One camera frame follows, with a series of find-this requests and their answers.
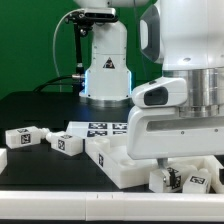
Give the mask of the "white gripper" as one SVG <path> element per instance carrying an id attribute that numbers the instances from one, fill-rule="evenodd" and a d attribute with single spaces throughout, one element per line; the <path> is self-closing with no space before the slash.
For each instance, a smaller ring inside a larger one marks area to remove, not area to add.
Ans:
<path id="1" fill-rule="evenodd" d="M 128 115 L 127 153 L 132 159 L 159 158 L 169 187 L 167 158 L 224 154 L 224 116 L 181 118 L 175 107 L 134 106 Z M 219 168 L 219 181 L 224 184 L 224 168 Z"/>

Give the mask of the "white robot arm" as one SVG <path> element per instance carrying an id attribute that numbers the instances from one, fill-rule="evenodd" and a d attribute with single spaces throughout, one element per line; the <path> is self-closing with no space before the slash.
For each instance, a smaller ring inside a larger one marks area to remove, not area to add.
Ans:
<path id="1" fill-rule="evenodd" d="M 88 142 L 89 155 L 120 187 L 142 183 L 145 170 L 170 158 L 224 153 L 224 0 L 157 0 L 140 19 L 143 55 L 161 77 L 133 87 L 124 59 L 126 31 L 106 17 L 148 0 L 75 0 L 93 22 L 92 63 L 81 97 L 131 99 L 127 131 Z"/>

